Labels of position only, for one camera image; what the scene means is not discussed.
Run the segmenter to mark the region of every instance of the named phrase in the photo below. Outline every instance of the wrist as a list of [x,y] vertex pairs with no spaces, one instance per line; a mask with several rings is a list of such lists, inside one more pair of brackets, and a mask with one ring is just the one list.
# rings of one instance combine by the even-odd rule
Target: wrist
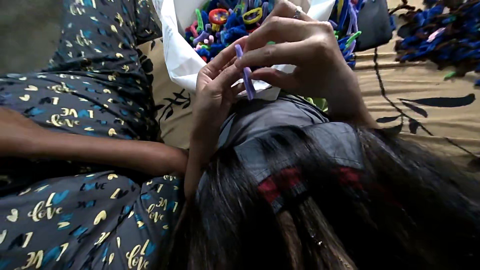
[[56,133],[48,130],[35,130],[25,132],[16,138],[14,143],[17,147],[15,157],[19,158],[42,158],[48,148],[48,141],[54,139]]

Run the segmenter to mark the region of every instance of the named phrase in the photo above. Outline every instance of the pipe cleaner craft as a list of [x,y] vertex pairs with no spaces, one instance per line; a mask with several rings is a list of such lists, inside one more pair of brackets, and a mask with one ring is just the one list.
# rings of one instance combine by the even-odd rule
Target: pipe cleaner craft
[[[480,0],[425,0],[425,10],[409,6],[407,0],[390,13],[406,9],[399,15],[406,24],[398,30],[403,40],[395,45],[397,61],[431,60],[442,70],[454,66],[445,80],[480,72]],[[443,13],[445,7],[450,12]]]
[[[235,40],[255,31],[273,10],[275,0],[210,0],[196,9],[197,20],[185,29],[185,39],[205,62],[210,62]],[[329,22],[350,67],[361,34],[357,14],[363,0],[336,0]]]
[[343,57],[352,69],[355,67],[353,50],[361,34],[358,28],[358,13],[363,4],[363,0],[336,0],[328,20],[335,31]]

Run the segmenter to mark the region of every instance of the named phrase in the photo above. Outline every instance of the dark hair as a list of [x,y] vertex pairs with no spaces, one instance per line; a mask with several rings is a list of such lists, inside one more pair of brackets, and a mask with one ring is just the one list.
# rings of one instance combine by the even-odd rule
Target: dark hair
[[[357,180],[303,130],[259,138],[284,206],[277,214],[232,147],[220,149],[187,202],[169,269],[465,269],[480,256],[480,210],[461,191],[475,180],[416,144],[355,128]],[[283,188],[293,159],[308,187]]]

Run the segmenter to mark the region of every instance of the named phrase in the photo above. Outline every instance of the blue pipe cleaner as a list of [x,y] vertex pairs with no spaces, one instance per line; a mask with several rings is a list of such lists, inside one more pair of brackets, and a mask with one ring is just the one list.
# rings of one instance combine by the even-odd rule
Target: blue pipe cleaner
[[202,15],[202,21],[204,22],[204,29],[206,30],[207,27],[205,25],[210,23],[208,21],[208,13],[206,11],[202,10],[201,15]]

